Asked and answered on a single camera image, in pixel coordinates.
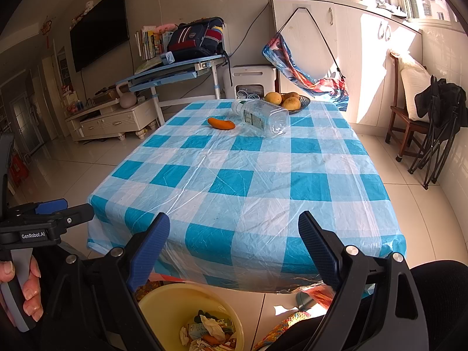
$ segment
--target black strap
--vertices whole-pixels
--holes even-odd
[[[224,61],[225,62],[228,62],[228,67],[229,67],[229,79],[231,79],[231,87],[233,86],[233,77],[232,77],[232,74],[231,74],[231,61],[229,60],[230,56],[228,55],[228,53],[226,52],[226,50],[223,50],[223,52],[221,53],[221,55],[223,55],[224,57]]]
[[[314,16],[312,15],[312,13],[311,13],[307,8],[304,8],[304,7],[302,7],[302,6],[296,8],[296,10],[294,11],[294,13],[291,14],[291,16],[286,20],[285,24],[281,27],[281,29],[278,30],[278,33],[281,33],[281,31],[285,28],[285,26],[288,24],[288,22],[291,20],[291,18],[293,18],[294,14],[296,14],[296,12],[297,12],[299,9],[305,9],[305,10],[307,11],[307,13],[309,13],[309,16],[310,16],[310,18],[312,18],[312,20],[314,21],[315,26],[317,26],[317,29],[319,29],[320,35],[321,35],[322,38],[324,39],[325,45],[327,45],[327,49],[328,49],[328,51],[330,52],[331,57],[333,58],[333,62],[335,62],[336,70],[339,72],[339,74],[340,74],[340,76],[341,76],[341,79],[345,79],[346,77],[343,76],[343,74],[341,73],[340,67],[338,66],[338,63],[336,62],[336,59],[335,59],[335,57],[333,56],[333,53],[331,52],[330,46],[328,45],[327,40],[325,39],[324,35],[322,34],[322,32],[321,32],[321,30],[320,30],[320,28],[319,28],[319,25],[317,24],[317,21],[315,21]]]

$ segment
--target black pants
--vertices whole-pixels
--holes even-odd
[[[468,345],[468,267],[457,261],[434,261],[411,269],[426,316],[430,351],[465,350]],[[357,343],[371,297],[362,300],[344,350]],[[303,351],[324,317],[298,322],[268,351]]]

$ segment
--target blue checkered tablecloth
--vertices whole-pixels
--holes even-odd
[[[320,281],[299,237],[309,210],[364,253],[405,253],[406,241],[366,150],[336,106],[313,101],[289,133],[258,137],[231,100],[192,103],[151,135],[89,197],[88,246],[107,253],[171,222],[156,273],[255,292]],[[232,120],[216,130],[207,118]]]

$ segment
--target yellow bucket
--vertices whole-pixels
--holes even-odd
[[[172,283],[147,294],[139,303],[153,333],[166,351],[188,351],[182,346],[179,332],[199,310],[231,318],[237,335],[235,351],[244,349],[244,331],[237,314],[224,300],[209,290],[190,283]]]

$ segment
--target blue gripper pad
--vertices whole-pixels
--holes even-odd
[[[169,217],[161,212],[144,233],[144,239],[130,261],[127,285],[132,292],[147,282],[162,247],[168,239],[169,231]]]
[[[324,238],[328,232],[320,228],[309,212],[299,215],[299,235],[322,280],[336,291],[341,285],[339,262]]]
[[[35,212],[39,215],[48,215],[67,208],[68,202],[65,199],[57,199],[55,201],[40,203],[36,207]]]

